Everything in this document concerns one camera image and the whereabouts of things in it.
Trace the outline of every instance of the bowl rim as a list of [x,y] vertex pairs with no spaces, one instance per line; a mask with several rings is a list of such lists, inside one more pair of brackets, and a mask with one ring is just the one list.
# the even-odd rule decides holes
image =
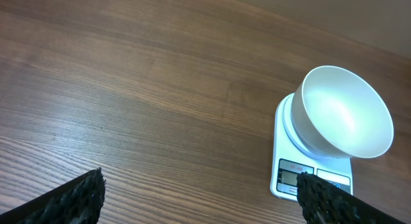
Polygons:
[[[391,124],[391,125],[390,125],[390,130],[389,130],[389,132],[390,132],[390,137],[389,137],[389,138],[390,138],[390,142],[389,142],[389,144],[387,145],[387,147],[385,147],[385,149],[384,149],[381,153],[379,153],[379,154],[377,154],[377,155],[370,155],[370,156],[357,156],[357,155],[353,155],[352,153],[349,153],[349,152],[347,152],[347,151],[345,151],[345,150],[342,150],[340,147],[335,146],[334,144],[332,144],[331,141],[330,141],[327,137],[324,137],[324,136],[321,134],[321,132],[319,131],[319,129],[315,126],[315,124],[314,124],[314,122],[313,122],[313,119],[311,118],[310,114],[307,112],[306,102],[305,102],[305,99],[304,99],[304,85],[305,85],[305,83],[306,83],[307,78],[308,78],[314,71],[318,71],[318,69],[322,69],[322,68],[325,68],[325,67],[331,67],[331,68],[333,68],[333,69],[335,69],[335,70],[343,71],[343,72],[345,72],[345,73],[348,73],[348,74],[351,74],[351,75],[355,76],[355,77],[358,78],[362,83],[364,83],[366,86],[368,86],[368,88],[369,88],[373,93],[375,93],[375,95],[377,96],[377,98],[380,100],[381,104],[384,106],[384,109],[385,109],[385,111],[386,111],[386,115],[388,116],[389,121],[390,121],[390,124]],[[385,104],[385,102],[383,101],[383,99],[381,98],[381,96],[377,93],[377,91],[375,91],[375,89],[374,89],[373,87],[371,87],[371,85],[370,85],[369,83],[367,83],[363,78],[361,78],[361,77],[358,76],[357,74],[355,74],[355,73],[353,73],[353,72],[351,72],[351,71],[349,71],[349,70],[347,70],[347,69],[344,69],[344,68],[342,68],[342,67],[338,67],[338,66],[333,66],[333,65],[322,65],[322,66],[318,66],[318,67],[312,69],[312,70],[304,77],[304,80],[303,80],[302,83],[301,83],[301,98],[302,98],[302,105],[303,105],[303,107],[304,107],[304,109],[305,109],[305,113],[307,114],[308,119],[310,120],[310,122],[311,122],[311,124],[314,126],[314,128],[316,129],[317,133],[320,134],[320,136],[321,136],[322,138],[324,138],[329,145],[334,146],[335,148],[339,149],[340,151],[342,151],[342,152],[344,152],[344,153],[346,153],[346,154],[348,154],[348,155],[350,155],[350,156],[359,157],[359,158],[364,158],[364,159],[370,159],[370,158],[374,158],[374,157],[379,157],[379,156],[383,155],[384,153],[386,153],[386,152],[390,149],[390,147],[391,147],[391,145],[392,145],[392,142],[393,142],[393,140],[394,140],[394,123],[393,123],[393,121],[392,121],[392,117],[391,117],[390,111],[388,110],[387,105]]]

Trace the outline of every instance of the brown wooden surface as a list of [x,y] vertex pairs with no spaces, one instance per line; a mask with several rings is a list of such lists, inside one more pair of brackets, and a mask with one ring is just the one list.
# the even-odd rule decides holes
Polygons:
[[101,166],[101,223],[302,223],[269,191],[276,106],[318,65],[396,136],[354,194],[411,222],[411,61],[231,0],[0,0],[0,212]]

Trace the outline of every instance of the kitchen scale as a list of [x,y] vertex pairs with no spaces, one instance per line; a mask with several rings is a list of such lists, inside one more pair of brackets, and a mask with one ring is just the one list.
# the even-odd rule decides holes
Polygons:
[[319,157],[307,149],[293,126],[293,96],[294,93],[285,97],[275,112],[271,192],[280,198],[297,201],[297,174],[307,172],[353,195],[350,159]]

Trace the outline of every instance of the white bowl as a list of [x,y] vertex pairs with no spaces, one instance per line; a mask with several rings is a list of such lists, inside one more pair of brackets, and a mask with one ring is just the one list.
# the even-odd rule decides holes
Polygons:
[[356,74],[335,66],[311,70],[292,101],[293,125],[319,157],[372,158],[394,138],[387,106]]

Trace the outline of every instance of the digital scale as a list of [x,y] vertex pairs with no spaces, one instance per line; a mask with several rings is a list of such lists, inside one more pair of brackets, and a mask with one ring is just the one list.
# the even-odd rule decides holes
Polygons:
[[350,159],[316,156],[296,132],[291,117],[293,95],[285,97],[275,112],[271,193],[297,201],[297,175],[307,172],[353,195]]

